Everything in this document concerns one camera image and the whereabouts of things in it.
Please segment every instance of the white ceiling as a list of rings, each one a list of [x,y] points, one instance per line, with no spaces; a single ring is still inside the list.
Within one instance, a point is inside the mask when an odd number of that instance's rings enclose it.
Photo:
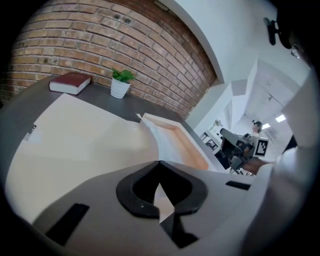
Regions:
[[[275,118],[282,114],[282,109],[299,88],[297,84],[293,84],[292,80],[279,76],[279,72],[274,72],[265,63],[260,63],[245,115],[263,124],[270,124],[271,127],[265,129],[264,132],[269,133],[274,139],[287,139],[288,134],[292,135],[288,123],[286,121],[278,123]]]

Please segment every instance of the book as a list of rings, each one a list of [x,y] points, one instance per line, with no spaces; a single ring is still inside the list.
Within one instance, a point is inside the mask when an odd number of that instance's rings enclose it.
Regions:
[[[49,88],[51,91],[77,95],[90,84],[90,81],[90,75],[69,72],[52,79],[49,83]]]

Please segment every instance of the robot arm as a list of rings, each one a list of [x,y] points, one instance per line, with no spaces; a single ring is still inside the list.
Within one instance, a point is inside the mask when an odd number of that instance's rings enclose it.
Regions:
[[[228,158],[230,167],[238,171],[252,158],[263,158],[266,155],[269,140],[251,136],[248,133],[238,136],[224,128],[220,130],[223,136],[221,151]]]

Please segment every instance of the gray countertop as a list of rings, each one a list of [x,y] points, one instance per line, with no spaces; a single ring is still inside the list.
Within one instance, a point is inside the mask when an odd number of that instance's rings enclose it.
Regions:
[[[5,184],[11,161],[16,150],[33,123],[62,93],[49,90],[49,76],[36,82],[15,96],[0,110],[0,170],[1,183]],[[144,99],[126,94],[123,99],[110,95],[110,89],[97,84],[89,84],[79,95],[74,96],[103,110],[109,111],[128,121],[140,122],[137,114],[149,113],[180,122],[207,155],[213,166],[223,168],[211,150],[176,112],[168,110]]]

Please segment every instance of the white pot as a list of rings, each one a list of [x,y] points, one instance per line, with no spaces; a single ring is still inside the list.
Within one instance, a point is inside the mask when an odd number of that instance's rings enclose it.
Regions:
[[[128,91],[130,87],[130,83],[120,82],[114,78],[112,78],[111,82],[111,96],[122,99],[126,92]]]

